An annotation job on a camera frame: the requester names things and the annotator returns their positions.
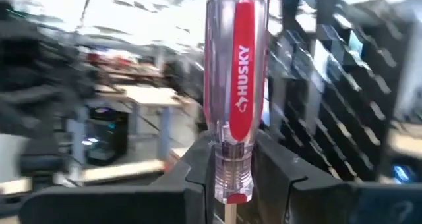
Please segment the floor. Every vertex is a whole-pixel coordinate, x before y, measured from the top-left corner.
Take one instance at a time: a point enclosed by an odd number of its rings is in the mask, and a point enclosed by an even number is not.
[[[127,107],[118,103],[110,103],[115,109],[128,111]],[[198,106],[192,104],[182,111],[174,109],[171,118],[171,147],[189,147],[196,138],[195,116]],[[159,108],[142,107],[140,116],[149,120],[153,125],[159,125],[159,116],[156,114]],[[147,161],[156,159],[156,146],[158,131],[148,123],[138,118],[138,131],[140,140],[133,141],[128,155],[122,157],[116,163],[128,163],[135,161]],[[0,182],[13,181],[20,178],[17,172],[19,151],[22,149],[25,138],[0,134]]]

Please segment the computer tower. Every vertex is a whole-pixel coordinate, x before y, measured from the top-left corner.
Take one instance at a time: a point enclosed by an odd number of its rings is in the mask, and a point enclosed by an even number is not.
[[[108,107],[89,110],[83,141],[89,164],[110,165],[127,153],[128,120],[128,113]]]

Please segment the screwdriver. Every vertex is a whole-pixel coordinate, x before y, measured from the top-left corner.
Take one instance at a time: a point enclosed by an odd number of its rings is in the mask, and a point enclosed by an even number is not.
[[[225,223],[252,198],[252,150],[262,112],[268,0],[208,0],[204,114],[215,147],[215,198]]]

